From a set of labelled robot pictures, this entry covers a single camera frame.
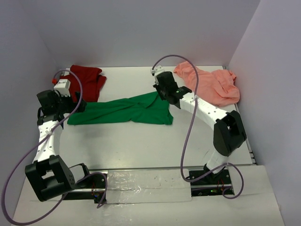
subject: wall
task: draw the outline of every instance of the wall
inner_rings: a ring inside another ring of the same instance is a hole
[[[228,65],[260,0],[21,1],[60,66]],[[179,59],[167,59],[176,65]]]
[[[17,0],[0,3],[0,187],[17,161],[38,141],[36,94],[51,88],[55,62]],[[24,166],[13,176],[6,204],[13,216]],[[10,225],[0,213],[0,225]]]
[[[230,62],[251,147],[286,226],[301,220],[300,9],[300,0],[261,0]]]

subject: folded cloth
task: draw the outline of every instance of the folded cloth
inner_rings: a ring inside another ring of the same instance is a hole
[[[97,102],[99,91],[107,79],[105,76],[100,75],[102,69],[72,65],[70,71],[76,74],[83,86],[83,99],[86,102]],[[75,92],[80,92],[80,88],[76,78],[68,74],[61,76],[60,79],[68,79],[71,82],[69,92],[73,101],[77,102]]]
[[[206,72],[197,68],[198,71],[198,93],[197,95],[203,100],[218,106],[235,104],[239,101],[239,89],[234,86],[236,75],[228,70],[216,70]],[[180,63],[174,69],[181,77],[185,86],[194,91],[197,78],[192,66],[186,61]]]
[[[150,124],[173,123],[169,103],[161,100],[157,92],[104,103],[87,103],[82,113],[73,114],[69,125],[84,125],[115,122],[142,122]]]

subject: plastic wrap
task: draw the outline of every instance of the plastic wrap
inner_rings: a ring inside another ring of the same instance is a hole
[[[179,169],[108,171],[107,203],[187,202],[190,183]]]

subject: red cloth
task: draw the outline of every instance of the red cloth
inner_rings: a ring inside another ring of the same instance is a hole
[[[107,79],[105,76],[100,75],[102,69],[72,65],[70,71],[77,75],[83,86],[83,99],[86,102],[97,102],[99,91]],[[68,79],[71,82],[69,92],[73,101],[77,102],[75,92],[80,92],[80,88],[76,78],[68,74],[61,76],[60,79]]]

